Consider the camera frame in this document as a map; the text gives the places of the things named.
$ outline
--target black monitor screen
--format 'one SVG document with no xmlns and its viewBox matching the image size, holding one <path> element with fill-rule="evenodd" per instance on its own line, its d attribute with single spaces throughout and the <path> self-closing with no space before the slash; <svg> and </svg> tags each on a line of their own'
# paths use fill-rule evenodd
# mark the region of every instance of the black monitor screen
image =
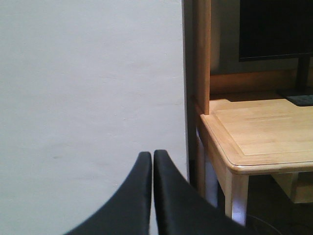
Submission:
<svg viewBox="0 0 313 235">
<path fill-rule="evenodd" d="M 313 56 L 313 0 L 240 0 L 239 61 Z"/>
</svg>

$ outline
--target floor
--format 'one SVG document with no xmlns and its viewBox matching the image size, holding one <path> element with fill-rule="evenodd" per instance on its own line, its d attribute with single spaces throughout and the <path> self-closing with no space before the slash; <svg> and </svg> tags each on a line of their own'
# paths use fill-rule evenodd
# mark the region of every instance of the floor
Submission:
<svg viewBox="0 0 313 235">
<path fill-rule="evenodd" d="M 292 203 L 270 175 L 250 176 L 246 225 L 257 235 L 313 235 L 313 203 Z"/>
</svg>

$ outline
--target monitor stand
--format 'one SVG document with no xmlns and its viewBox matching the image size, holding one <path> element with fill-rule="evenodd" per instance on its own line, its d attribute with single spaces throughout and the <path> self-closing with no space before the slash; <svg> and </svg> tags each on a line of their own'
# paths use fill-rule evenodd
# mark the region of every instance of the monitor stand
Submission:
<svg viewBox="0 0 313 235">
<path fill-rule="evenodd" d="M 299 57 L 295 89 L 277 93 L 297 106 L 313 106 L 313 89 L 307 87 L 309 68 L 310 56 Z"/>
</svg>

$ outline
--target computer monitor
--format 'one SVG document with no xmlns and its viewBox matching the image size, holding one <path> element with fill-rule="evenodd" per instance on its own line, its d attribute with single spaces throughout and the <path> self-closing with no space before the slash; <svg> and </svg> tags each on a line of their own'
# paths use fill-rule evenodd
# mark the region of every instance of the computer monitor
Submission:
<svg viewBox="0 0 313 235">
<path fill-rule="evenodd" d="M 278 93 L 313 105 L 307 87 L 313 56 L 313 0 L 240 0 L 239 61 L 298 58 L 294 89 Z"/>
</svg>

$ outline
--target wooden desk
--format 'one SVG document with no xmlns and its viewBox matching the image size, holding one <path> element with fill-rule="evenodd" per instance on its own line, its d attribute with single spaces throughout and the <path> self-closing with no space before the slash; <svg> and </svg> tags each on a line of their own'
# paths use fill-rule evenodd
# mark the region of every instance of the wooden desk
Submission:
<svg viewBox="0 0 313 235">
<path fill-rule="evenodd" d="M 210 115 L 197 108 L 199 135 L 225 194 L 225 213 L 245 224 L 249 175 L 288 173 L 292 184 L 298 172 L 313 171 L 313 107 L 274 92 L 212 95 L 209 104 Z"/>
</svg>

